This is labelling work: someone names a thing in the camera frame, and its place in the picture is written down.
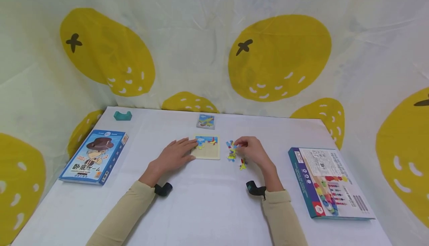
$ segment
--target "brown hat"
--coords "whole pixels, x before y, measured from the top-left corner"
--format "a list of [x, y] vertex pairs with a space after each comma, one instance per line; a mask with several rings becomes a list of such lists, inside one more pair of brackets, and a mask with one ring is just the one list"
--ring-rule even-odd
[[96, 138], [94, 142], [87, 144], [86, 147], [93, 150], [108, 150], [113, 147], [113, 143], [111, 141], [111, 138], [99, 137]]

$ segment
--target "hand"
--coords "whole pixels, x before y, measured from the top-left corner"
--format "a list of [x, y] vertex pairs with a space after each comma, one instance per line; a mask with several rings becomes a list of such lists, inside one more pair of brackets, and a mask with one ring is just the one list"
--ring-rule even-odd
[[245, 155], [246, 158], [255, 162], [259, 167], [273, 165], [258, 138], [254, 136], [242, 136], [234, 142], [234, 145], [240, 145], [240, 147], [237, 147], [237, 152]]
[[243, 136], [234, 142], [234, 145], [241, 145], [237, 147], [237, 152], [244, 154], [251, 161], [255, 162], [262, 171], [265, 186], [268, 192], [277, 192], [284, 190], [277, 168], [271, 161], [261, 142], [254, 136]]
[[197, 139], [189, 140], [189, 138], [183, 138], [179, 141], [174, 140], [164, 148], [157, 159], [149, 164], [139, 181], [150, 187], [154, 187], [164, 173], [178, 169], [194, 160], [194, 156], [185, 156], [185, 153], [197, 145]]

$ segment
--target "left hand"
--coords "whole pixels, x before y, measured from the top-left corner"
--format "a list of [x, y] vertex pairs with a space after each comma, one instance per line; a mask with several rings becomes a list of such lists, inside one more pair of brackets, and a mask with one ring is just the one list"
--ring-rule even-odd
[[187, 162], [195, 159], [192, 155], [185, 156], [185, 153], [197, 145], [197, 139], [189, 140], [189, 138], [183, 138], [179, 141], [174, 140], [164, 148], [153, 163], [158, 166], [163, 173], [178, 169]]
[[164, 148], [157, 159], [149, 164], [139, 181], [154, 187], [164, 173], [176, 170], [194, 160], [194, 156], [185, 156], [185, 154], [197, 145], [197, 139], [183, 138], [179, 141], [174, 140]]

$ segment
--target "teal plastic piece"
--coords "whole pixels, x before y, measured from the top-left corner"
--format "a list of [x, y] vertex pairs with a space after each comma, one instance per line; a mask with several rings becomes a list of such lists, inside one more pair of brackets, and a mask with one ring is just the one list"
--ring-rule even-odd
[[119, 111], [116, 111], [113, 117], [115, 117], [115, 120], [131, 120], [133, 116], [131, 114], [131, 111], [128, 111], [126, 114], [122, 114]]

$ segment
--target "beige sleeve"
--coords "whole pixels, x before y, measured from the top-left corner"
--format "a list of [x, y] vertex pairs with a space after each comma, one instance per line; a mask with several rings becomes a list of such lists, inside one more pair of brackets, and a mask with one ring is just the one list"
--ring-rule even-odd
[[308, 245], [286, 190], [266, 191], [262, 208], [268, 220], [274, 246]]
[[135, 181], [97, 227], [87, 246], [120, 246], [155, 197], [155, 189]]

